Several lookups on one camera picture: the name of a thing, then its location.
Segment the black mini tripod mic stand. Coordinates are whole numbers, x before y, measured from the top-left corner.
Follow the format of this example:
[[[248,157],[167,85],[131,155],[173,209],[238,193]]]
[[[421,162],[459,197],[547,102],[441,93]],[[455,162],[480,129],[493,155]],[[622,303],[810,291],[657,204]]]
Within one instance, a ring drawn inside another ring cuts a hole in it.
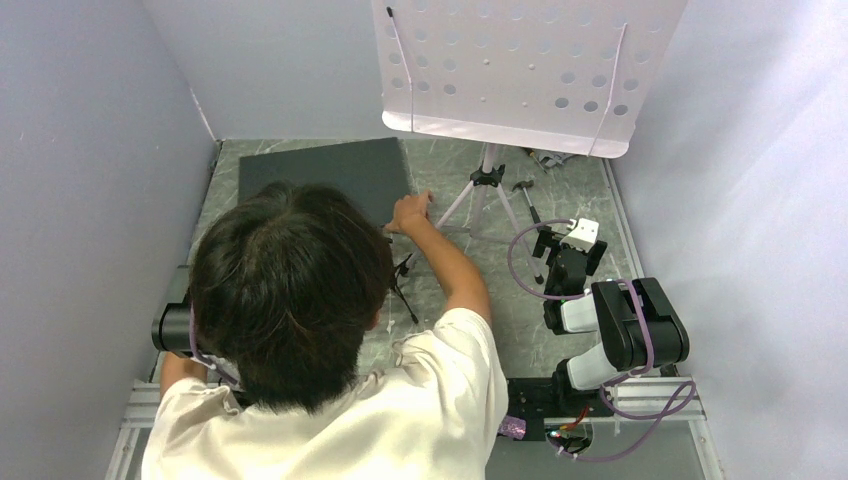
[[[408,274],[409,274],[409,272],[412,268],[412,257],[413,257],[413,254],[414,254],[414,250],[412,248],[412,242],[410,240],[401,240],[400,242],[396,242],[395,234],[389,232],[385,228],[382,228],[381,232],[386,237],[386,240],[387,240],[390,247],[394,248],[397,245],[400,245],[401,250],[404,253],[404,256],[400,260],[398,260],[393,266],[392,279],[391,279],[391,283],[390,283],[390,291],[405,306],[405,308],[406,308],[406,310],[409,314],[409,317],[410,317],[412,324],[415,325],[415,326],[419,326],[420,325],[419,317],[416,315],[414,309],[410,305],[410,302],[408,301],[406,295],[404,294],[403,288],[402,288],[402,285],[401,285],[402,280],[405,279],[408,276]]]

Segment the person's right forearm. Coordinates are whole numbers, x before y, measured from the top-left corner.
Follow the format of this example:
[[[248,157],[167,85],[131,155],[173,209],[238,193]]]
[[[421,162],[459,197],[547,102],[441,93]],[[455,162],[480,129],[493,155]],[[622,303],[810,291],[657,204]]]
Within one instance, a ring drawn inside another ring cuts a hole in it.
[[[434,272],[446,297],[445,310],[469,310],[492,326],[489,289],[472,260],[423,217],[414,217],[403,231]]]

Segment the purple glitter microphone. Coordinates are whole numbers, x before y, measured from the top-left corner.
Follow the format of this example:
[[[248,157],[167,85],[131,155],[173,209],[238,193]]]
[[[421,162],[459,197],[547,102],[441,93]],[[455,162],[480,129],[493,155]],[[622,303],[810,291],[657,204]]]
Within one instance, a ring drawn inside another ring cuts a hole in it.
[[[506,415],[501,421],[497,429],[497,434],[510,438],[512,440],[521,441],[527,433],[527,422],[518,417]]]

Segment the person's right hand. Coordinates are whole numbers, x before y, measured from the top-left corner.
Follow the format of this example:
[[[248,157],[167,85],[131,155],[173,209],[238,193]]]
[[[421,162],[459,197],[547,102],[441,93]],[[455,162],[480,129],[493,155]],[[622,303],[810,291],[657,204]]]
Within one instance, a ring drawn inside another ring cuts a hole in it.
[[[383,229],[390,233],[408,234],[414,225],[423,221],[429,222],[429,206],[432,201],[431,190],[404,196],[395,202],[392,219]]]

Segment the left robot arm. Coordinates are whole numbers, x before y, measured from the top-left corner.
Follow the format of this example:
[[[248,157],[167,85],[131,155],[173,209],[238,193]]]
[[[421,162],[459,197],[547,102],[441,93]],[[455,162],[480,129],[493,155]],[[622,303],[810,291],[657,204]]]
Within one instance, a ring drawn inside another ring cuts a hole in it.
[[[192,357],[190,345],[190,302],[188,296],[190,267],[176,267],[158,313],[151,324],[151,340],[159,352],[172,352],[179,357]]]

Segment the pink music stand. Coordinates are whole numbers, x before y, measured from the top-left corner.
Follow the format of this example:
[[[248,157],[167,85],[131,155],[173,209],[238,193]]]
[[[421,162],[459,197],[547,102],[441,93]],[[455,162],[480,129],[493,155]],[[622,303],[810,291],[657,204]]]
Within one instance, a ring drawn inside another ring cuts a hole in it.
[[[614,159],[682,1],[375,1],[382,121],[395,131]]]

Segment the dark network switch box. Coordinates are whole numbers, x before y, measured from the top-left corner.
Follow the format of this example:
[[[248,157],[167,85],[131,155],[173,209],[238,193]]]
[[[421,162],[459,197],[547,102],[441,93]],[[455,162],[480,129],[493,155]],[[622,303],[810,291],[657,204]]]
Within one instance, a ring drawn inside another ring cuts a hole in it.
[[[238,202],[276,181],[332,186],[378,226],[388,223],[395,202],[411,193],[405,153],[393,137],[244,156]]]

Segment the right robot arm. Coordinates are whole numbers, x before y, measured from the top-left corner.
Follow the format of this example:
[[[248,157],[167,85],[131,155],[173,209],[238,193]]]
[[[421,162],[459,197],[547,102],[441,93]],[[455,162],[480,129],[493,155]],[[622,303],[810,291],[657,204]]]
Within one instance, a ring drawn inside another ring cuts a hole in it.
[[[686,360],[688,333],[655,278],[589,283],[607,244],[598,225],[581,219],[568,233],[548,225],[537,228],[532,255],[548,267],[544,286],[545,325],[556,335],[597,333],[600,340],[585,353],[560,362],[555,391],[573,396],[629,375],[640,375]]]

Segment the person's left hand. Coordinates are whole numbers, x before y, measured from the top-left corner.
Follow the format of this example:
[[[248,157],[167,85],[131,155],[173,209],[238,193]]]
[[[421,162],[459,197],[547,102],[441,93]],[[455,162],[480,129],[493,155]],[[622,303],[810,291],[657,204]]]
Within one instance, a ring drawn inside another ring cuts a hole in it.
[[[183,358],[172,352],[167,352],[162,361],[160,396],[164,397],[168,390],[181,380],[194,378],[206,383],[207,376],[208,369],[206,366],[191,358]]]

